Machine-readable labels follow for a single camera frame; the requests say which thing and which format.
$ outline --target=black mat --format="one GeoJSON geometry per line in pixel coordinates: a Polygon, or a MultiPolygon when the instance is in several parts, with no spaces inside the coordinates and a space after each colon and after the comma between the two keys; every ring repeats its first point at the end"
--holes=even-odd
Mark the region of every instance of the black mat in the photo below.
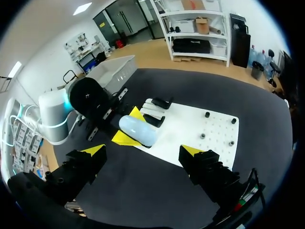
{"type": "MultiPolygon", "coordinates": [[[[266,185],[266,200],[270,200],[292,158],[290,114],[283,100],[227,77],[177,70],[138,69],[125,86],[129,89],[126,101],[139,107],[147,98],[173,96],[175,103],[239,117],[233,171],[240,172],[245,182],[256,167],[266,185]]],[[[75,116],[70,117],[69,123],[74,120],[75,116]]],[[[182,168],[134,147],[116,145],[102,133],[87,142],[84,128],[76,128],[69,140],[54,150],[61,165],[73,149],[106,144],[107,163],[77,197],[89,218],[115,225],[175,229],[197,229],[212,221],[217,204],[191,184],[182,168]]],[[[261,202],[252,207],[254,215],[261,209],[261,202]]]]}

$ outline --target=black trash bin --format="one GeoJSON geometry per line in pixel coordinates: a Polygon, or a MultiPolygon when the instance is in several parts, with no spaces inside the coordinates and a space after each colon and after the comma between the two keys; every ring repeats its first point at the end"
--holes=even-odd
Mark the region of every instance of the black trash bin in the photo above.
{"type": "Polygon", "coordinates": [[[253,61],[251,76],[259,80],[263,74],[263,71],[264,71],[264,67],[259,62],[253,61]]]}

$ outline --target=white ceiling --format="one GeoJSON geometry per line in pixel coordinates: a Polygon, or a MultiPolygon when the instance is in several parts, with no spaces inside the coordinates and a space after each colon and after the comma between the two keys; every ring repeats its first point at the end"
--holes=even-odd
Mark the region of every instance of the white ceiling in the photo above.
{"type": "Polygon", "coordinates": [[[17,61],[25,65],[46,42],[84,19],[92,19],[115,0],[31,0],[11,23],[0,42],[0,76],[17,61]],[[83,13],[77,7],[92,2],[83,13]]]}

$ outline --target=black bag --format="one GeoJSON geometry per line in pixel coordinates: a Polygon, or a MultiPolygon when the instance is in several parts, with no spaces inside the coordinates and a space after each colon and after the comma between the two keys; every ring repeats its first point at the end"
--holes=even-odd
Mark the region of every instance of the black bag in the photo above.
{"type": "Polygon", "coordinates": [[[182,38],[173,41],[174,52],[197,52],[197,53],[210,53],[211,46],[209,41],[182,38]]]}

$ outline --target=white storage bin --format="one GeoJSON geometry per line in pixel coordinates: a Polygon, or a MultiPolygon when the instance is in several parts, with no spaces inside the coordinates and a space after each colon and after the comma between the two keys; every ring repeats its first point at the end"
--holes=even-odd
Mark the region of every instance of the white storage bin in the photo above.
{"type": "Polygon", "coordinates": [[[218,40],[211,40],[211,49],[214,56],[226,56],[227,45],[224,41],[218,40]]]}
{"type": "Polygon", "coordinates": [[[195,32],[196,31],[196,24],[194,19],[185,19],[181,21],[176,21],[173,24],[173,29],[179,27],[180,32],[195,32]]]}

